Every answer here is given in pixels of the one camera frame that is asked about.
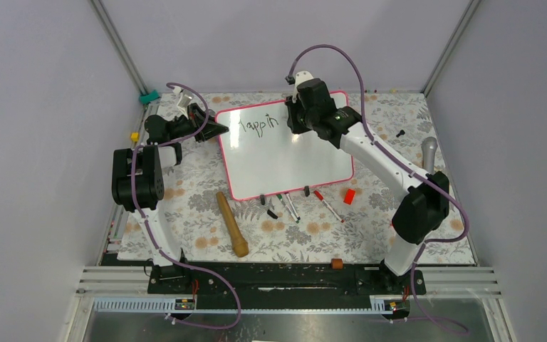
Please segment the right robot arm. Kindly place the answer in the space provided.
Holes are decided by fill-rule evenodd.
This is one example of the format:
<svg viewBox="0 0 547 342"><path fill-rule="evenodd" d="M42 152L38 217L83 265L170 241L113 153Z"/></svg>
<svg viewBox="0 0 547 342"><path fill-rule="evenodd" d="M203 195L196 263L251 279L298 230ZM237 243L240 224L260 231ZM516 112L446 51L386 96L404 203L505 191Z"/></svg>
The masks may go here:
<svg viewBox="0 0 547 342"><path fill-rule="evenodd" d="M400 292L408 284L407 272L425 238L449 214L448 177L412 165L378 136L369 137L362 115L350 106L338 107L321 79L301 71L286 80L294 87L285 99L291 132L315 132L364 164L398 198L400 205L392 218L397 237L382 261L380 284L386 292Z"/></svg>

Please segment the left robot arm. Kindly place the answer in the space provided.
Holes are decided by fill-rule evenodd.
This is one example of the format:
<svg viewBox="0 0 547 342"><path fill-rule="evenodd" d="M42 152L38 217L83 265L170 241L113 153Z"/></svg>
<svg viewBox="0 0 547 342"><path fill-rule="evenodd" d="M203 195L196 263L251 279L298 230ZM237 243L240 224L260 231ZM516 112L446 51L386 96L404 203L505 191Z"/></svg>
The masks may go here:
<svg viewBox="0 0 547 342"><path fill-rule="evenodd" d="M124 207L140 225L149 242L151 283L165 281L174 292L182 293L192 285L193 276L183 265L186 258L180 241L167 226L162 171L181 163L182 138L189 136L200 143L229 129L196 103L189 104L184 114L171 120L150 115L144 128L148 134L146 146L113 153L112 195L115 203Z"/></svg>

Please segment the pink framed whiteboard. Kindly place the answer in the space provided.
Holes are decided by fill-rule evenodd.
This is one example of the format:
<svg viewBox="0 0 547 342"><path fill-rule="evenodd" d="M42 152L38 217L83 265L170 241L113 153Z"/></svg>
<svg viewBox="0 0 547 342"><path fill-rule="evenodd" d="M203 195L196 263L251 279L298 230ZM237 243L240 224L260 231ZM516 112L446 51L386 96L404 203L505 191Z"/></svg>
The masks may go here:
<svg viewBox="0 0 547 342"><path fill-rule="evenodd" d="M293 134L283 100L219 111L228 127L219 136L233 200L302 190L350 180L353 158L315 132Z"/></svg>

